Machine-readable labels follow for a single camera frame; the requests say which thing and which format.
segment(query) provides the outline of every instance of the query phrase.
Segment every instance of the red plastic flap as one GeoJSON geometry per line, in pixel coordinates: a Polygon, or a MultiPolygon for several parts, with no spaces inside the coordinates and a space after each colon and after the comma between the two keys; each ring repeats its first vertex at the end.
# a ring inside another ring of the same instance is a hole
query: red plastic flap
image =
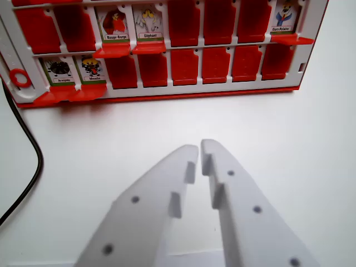
{"type": "Polygon", "coordinates": [[[105,65],[114,89],[137,88],[135,60],[132,57],[107,58],[105,65]]]}
{"type": "Polygon", "coordinates": [[[230,54],[225,47],[204,48],[202,52],[202,82],[223,83],[229,72],[230,54]]]}
{"type": "Polygon", "coordinates": [[[286,46],[297,46],[297,45],[309,45],[313,44],[314,40],[304,37],[299,37],[295,34],[286,34],[286,35],[272,35],[271,42],[280,43],[281,45],[286,46]]]}
{"type": "Polygon", "coordinates": [[[162,54],[138,55],[144,87],[167,86],[167,58],[162,54]]]}
{"type": "Polygon", "coordinates": [[[197,46],[200,11],[195,1],[169,1],[168,18],[172,46],[197,46]]]}
{"type": "Polygon", "coordinates": [[[33,4],[80,3],[83,0],[12,0],[15,7],[31,6],[33,4]]]}
{"type": "Polygon", "coordinates": [[[233,64],[233,82],[255,81],[262,52],[258,46],[236,46],[233,64]]]}
{"type": "Polygon", "coordinates": [[[206,0],[204,13],[205,44],[223,45],[231,43],[236,13],[232,1],[206,0]]]}
{"type": "Polygon", "coordinates": [[[160,54],[166,52],[166,45],[164,41],[148,41],[137,42],[136,47],[132,50],[133,54],[160,54]]]}
{"type": "Polygon", "coordinates": [[[60,53],[60,38],[53,19],[42,8],[17,9],[15,14],[34,54],[60,53]]]}
{"type": "Polygon", "coordinates": [[[95,51],[90,17],[81,6],[57,6],[53,11],[69,52],[95,51]]]}
{"type": "Polygon", "coordinates": [[[241,0],[238,24],[239,43],[264,41],[271,10],[268,0],[241,0]]]}
{"type": "Polygon", "coordinates": [[[196,85],[199,57],[193,49],[171,51],[173,85],[196,85]]]}
{"type": "Polygon", "coordinates": [[[58,103],[63,100],[68,100],[71,95],[76,93],[74,85],[68,86],[51,86],[50,91],[34,100],[34,104],[47,106],[53,103],[58,103]]]}
{"type": "Polygon", "coordinates": [[[106,83],[97,85],[82,85],[81,89],[71,95],[68,100],[71,102],[94,100],[102,97],[106,90],[106,83]]]}
{"type": "Polygon", "coordinates": [[[130,54],[130,43],[103,43],[102,48],[93,54],[94,58],[115,58],[130,54]]]}
{"type": "Polygon", "coordinates": [[[267,45],[262,65],[262,80],[282,80],[289,70],[294,50],[283,44],[267,45]]]}

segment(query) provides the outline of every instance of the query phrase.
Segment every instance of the white table surface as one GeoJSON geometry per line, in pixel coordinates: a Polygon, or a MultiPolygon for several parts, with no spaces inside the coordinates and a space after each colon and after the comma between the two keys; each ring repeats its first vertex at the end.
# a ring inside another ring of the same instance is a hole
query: white table surface
{"type": "MultiPolygon", "coordinates": [[[[321,266],[355,266],[356,2],[331,0],[300,91],[23,110],[44,172],[0,229],[0,266],[73,262],[112,201],[162,157],[201,139],[243,164],[321,266]]],[[[29,182],[36,154],[0,95],[0,214],[29,182]]],[[[200,174],[170,252],[221,249],[200,174]]]]}

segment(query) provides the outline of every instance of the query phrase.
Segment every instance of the black cable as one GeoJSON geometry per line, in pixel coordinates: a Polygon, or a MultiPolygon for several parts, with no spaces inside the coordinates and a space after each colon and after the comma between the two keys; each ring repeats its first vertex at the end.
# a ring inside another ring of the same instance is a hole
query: black cable
{"type": "Polygon", "coordinates": [[[29,141],[33,145],[34,150],[36,151],[37,158],[38,158],[38,164],[37,164],[36,172],[34,173],[33,178],[31,179],[29,184],[26,186],[26,188],[21,193],[21,195],[18,197],[18,199],[11,205],[11,207],[0,218],[0,226],[6,221],[6,219],[11,215],[11,213],[13,213],[15,211],[15,209],[22,202],[22,200],[24,200],[24,198],[27,196],[27,194],[30,192],[30,190],[33,188],[33,186],[39,179],[39,177],[42,173],[42,169],[43,169],[43,155],[42,155],[41,148],[39,147],[38,143],[36,142],[36,139],[34,139],[33,135],[31,134],[31,131],[28,129],[26,123],[23,121],[20,113],[17,110],[17,107],[15,106],[14,102],[12,101],[11,94],[7,91],[4,84],[3,84],[3,88],[4,88],[6,100],[9,103],[9,106],[10,106],[13,114],[15,115],[18,123],[21,125],[23,131],[27,135],[29,141]]]}

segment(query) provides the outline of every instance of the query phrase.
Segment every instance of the character card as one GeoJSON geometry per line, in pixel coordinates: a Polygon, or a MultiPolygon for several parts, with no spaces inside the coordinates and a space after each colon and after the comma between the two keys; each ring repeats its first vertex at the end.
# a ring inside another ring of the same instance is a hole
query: character card
{"type": "Polygon", "coordinates": [[[117,6],[95,7],[101,39],[104,43],[129,42],[126,16],[117,6]]]}
{"type": "Polygon", "coordinates": [[[75,85],[67,62],[59,57],[40,57],[38,60],[51,86],[75,85]]]}
{"type": "Polygon", "coordinates": [[[292,34],[298,23],[300,6],[298,0],[278,0],[271,34],[292,34]]]}
{"type": "Polygon", "coordinates": [[[83,85],[106,83],[101,62],[93,55],[75,56],[74,62],[83,85]]]}
{"type": "Polygon", "coordinates": [[[136,4],[132,6],[138,41],[162,41],[162,13],[154,4],[136,4]]]}

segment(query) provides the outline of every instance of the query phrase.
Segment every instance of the cartoon polar bear card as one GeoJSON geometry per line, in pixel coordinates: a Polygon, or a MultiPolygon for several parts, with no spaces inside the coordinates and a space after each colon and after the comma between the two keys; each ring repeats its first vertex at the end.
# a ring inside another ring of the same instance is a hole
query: cartoon polar bear card
{"type": "Polygon", "coordinates": [[[298,0],[278,0],[271,33],[293,33],[299,10],[298,0]]]}

